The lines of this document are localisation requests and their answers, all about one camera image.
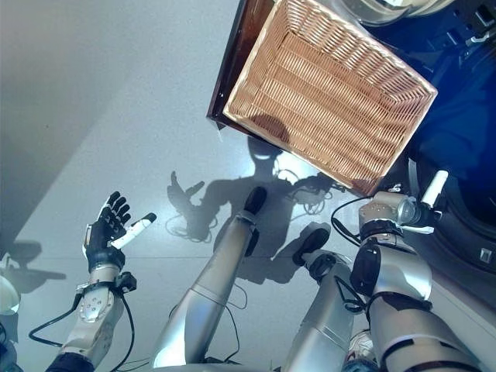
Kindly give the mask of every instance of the robot finger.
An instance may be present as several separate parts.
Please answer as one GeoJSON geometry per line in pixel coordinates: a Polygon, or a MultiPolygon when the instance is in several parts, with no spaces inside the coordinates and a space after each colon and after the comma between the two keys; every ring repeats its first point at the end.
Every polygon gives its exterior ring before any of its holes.
{"type": "Polygon", "coordinates": [[[123,225],[126,224],[131,219],[131,215],[129,213],[126,213],[122,218],[121,218],[121,223],[123,225]]]}
{"type": "Polygon", "coordinates": [[[119,199],[117,199],[117,201],[113,205],[112,211],[115,214],[117,214],[117,212],[119,211],[119,208],[121,208],[125,203],[126,203],[126,198],[124,198],[123,196],[121,196],[119,199]]]}
{"type": "Polygon", "coordinates": [[[142,219],[134,222],[128,229],[124,236],[118,238],[112,242],[112,245],[120,250],[131,240],[136,238],[140,233],[142,233],[148,226],[150,226],[157,216],[154,213],[148,213],[142,219]]]}
{"type": "Polygon", "coordinates": [[[122,217],[124,216],[124,213],[126,213],[127,211],[129,211],[129,205],[125,204],[117,212],[117,217],[119,217],[120,219],[122,219],[122,217]]]}
{"type": "Polygon", "coordinates": [[[119,196],[121,196],[120,192],[118,191],[112,192],[112,194],[108,197],[108,199],[105,201],[105,203],[103,203],[102,207],[100,208],[100,212],[98,212],[98,217],[102,215],[103,209],[105,207],[111,208],[112,205],[115,203],[115,201],[119,198],[119,196]]]}

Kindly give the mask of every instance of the white plastic part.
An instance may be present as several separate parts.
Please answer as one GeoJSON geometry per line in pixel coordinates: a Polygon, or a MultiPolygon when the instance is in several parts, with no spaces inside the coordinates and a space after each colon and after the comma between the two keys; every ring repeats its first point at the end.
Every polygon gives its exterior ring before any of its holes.
{"type": "Polygon", "coordinates": [[[131,227],[128,228],[126,234],[123,237],[114,240],[112,242],[112,245],[118,250],[120,250],[127,243],[129,243],[131,240],[136,238],[140,233],[142,233],[143,230],[146,229],[151,224],[152,221],[150,221],[149,219],[141,219],[135,222],[131,227]]]}
{"type": "Polygon", "coordinates": [[[424,226],[424,227],[402,226],[401,229],[410,231],[412,233],[425,234],[425,235],[434,233],[434,228],[431,226],[424,226]]]}
{"type": "Polygon", "coordinates": [[[14,315],[21,299],[10,281],[0,275],[0,315],[14,315]]]}
{"type": "Polygon", "coordinates": [[[436,203],[436,199],[441,193],[441,190],[443,189],[447,179],[448,172],[446,172],[445,170],[438,170],[436,176],[434,176],[431,184],[422,197],[422,203],[428,205],[429,208],[432,208],[434,206],[434,203],[436,203]]]}

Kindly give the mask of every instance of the silver metal casing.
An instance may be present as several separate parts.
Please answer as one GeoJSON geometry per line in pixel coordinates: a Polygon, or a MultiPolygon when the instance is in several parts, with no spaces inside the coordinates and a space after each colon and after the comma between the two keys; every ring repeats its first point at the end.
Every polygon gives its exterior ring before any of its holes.
{"type": "Polygon", "coordinates": [[[335,277],[350,285],[348,266],[337,262],[322,279],[293,340],[283,372],[341,371],[350,344],[353,314],[344,307],[335,277]]]}

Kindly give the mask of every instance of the white fingertip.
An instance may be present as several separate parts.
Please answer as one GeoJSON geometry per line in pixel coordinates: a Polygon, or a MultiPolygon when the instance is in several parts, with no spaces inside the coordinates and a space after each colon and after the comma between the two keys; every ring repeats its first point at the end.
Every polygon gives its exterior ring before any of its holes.
{"type": "Polygon", "coordinates": [[[150,226],[152,222],[149,219],[141,219],[136,221],[131,227],[128,228],[126,234],[121,236],[120,238],[114,240],[111,244],[120,250],[131,240],[136,238],[140,233],[144,231],[148,226],[150,226]]]}

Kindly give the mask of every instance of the black cable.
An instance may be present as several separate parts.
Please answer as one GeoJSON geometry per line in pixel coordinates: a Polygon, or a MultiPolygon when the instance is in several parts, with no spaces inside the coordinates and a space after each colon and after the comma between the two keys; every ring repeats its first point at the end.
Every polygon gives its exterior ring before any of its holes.
{"type": "Polygon", "coordinates": [[[49,339],[42,339],[41,337],[34,336],[34,334],[41,331],[42,329],[45,329],[48,326],[51,326],[54,323],[59,322],[60,320],[69,316],[70,314],[72,314],[74,312],[74,310],[76,310],[76,308],[78,308],[79,301],[82,299],[82,297],[83,297],[83,295],[81,293],[77,293],[74,296],[74,302],[73,302],[70,310],[68,310],[67,312],[65,312],[64,314],[62,314],[60,316],[57,316],[56,318],[50,320],[49,322],[43,323],[39,327],[36,327],[35,329],[31,330],[31,332],[29,332],[29,335],[28,335],[30,337],[30,339],[37,341],[38,343],[44,343],[45,345],[62,347],[61,343],[56,343],[54,341],[50,341],[49,339]]]}
{"type": "Polygon", "coordinates": [[[131,370],[137,370],[138,368],[144,367],[144,366],[146,366],[146,365],[147,365],[147,364],[149,364],[149,363],[150,363],[150,362],[149,362],[149,361],[147,361],[147,362],[145,362],[145,363],[143,363],[143,364],[140,364],[139,366],[136,366],[136,367],[133,367],[133,368],[128,368],[127,370],[117,370],[117,371],[118,371],[118,372],[129,372],[129,371],[131,371],[131,370]]]}
{"type": "Polygon", "coordinates": [[[238,327],[236,327],[236,322],[234,322],[234,317],[233,314],[231,313],[231,309],[227,308],[227,311],[229,312],[229,315],[231,315],[231,320],[232,320],[232,325],[234,326],[234,332],[236,334],[236,342],[238,344],[238,347],[236,348],[236,351],[229,355],[227,358],[224,359],[224,363],[227,363],[232,357],[234,357],[238,352],[239,352],[239,335],[238,335],[238,327]]]}
{"type": "Polygon", "coordinates": [[[348,229],[344,227],[344,225],[336,218],[334,215],[341,209],[346,207],[347,205],[350,205],[352,203],[358,202],[360,200],[368,199],[368,196],[364,196],[362,198],[356,198],[351,201],[348,201],[344,203],[343,205],[340,205],[338,208],[334,209],[334,212],[331,214],[331,225],[332,227],[340,234],[344,239],[348,240],[350,243],[352,243],[354,246],[360,246],[360,239],[358,239],[355,235],[353,235],[348,229]]]}
{"type": "Polygon", "coordinates": [[[240,285],[238,285],[238,284],[235,283],[234,286],[235,287],[238,287],[241,290],[241,292],[245,294],[245,305],[238,306],[238,305],[236,305],[236,304],[234,304],[234,303],[232,303],[230,301],[227,301],[227,303],[230,304],[230,305],[232,305],[232,306],[234,306],[235,308],[238,308],[239,310],[244,310],[248,306],[248,294],[246,293],[246,291],[244,290],[244,288],[241,287],[240,285]]]}
{"type": "Polygon", "coordinates": [[[176,309],[177,305],[179,305],[179,304],[174,305],[174,307],[170,310],[170,313],[169,313],[169,318],[170,318],[170,316],[172,315],[172,312],[176,309]]]}
{"type": "Polygon", "coordinates": [[[364,311],[367,308],[367,304],[363,302],[363,300],[360,298],[360,296],[355,292],[355,290],[350,287],[343,279],[340,277],[337,277],[336,275],[334,276],[334,280],[336,281],[336,284],[338,285],[338,290],[339,290],[339,295],[341,296],[341,299],[343,300],[344,307],[346,310],[349,312],[352,312],[353,314],[358,314],[362,311],[364,311]],[[341,288],[341,285],[344,286],[353,296],[354,300],[350,300],[345,297],[343,293],[343,289],[341,288]]]}
{"type": "Polygon", "coordinates": [[[112,368],[110,372],[116,372],[127,360],[129,355],[131,354],[131,351],[133,351],[133,346],[134,346],[134,321],[133,321],[133,315],[131,314],[131,309],[129,308],[129,305],[124,298],[124,294],[120,295],[120,298],[122,299],[122,303],[124,304],[124,307],[126,308],[127,311],[127,316],[129,318],[129,325],[131,326],[131,343],[129,344],[129,348],[127,350],[126,356],[124,356],[124,359],[121,360],[117,366],[112,368]]]}

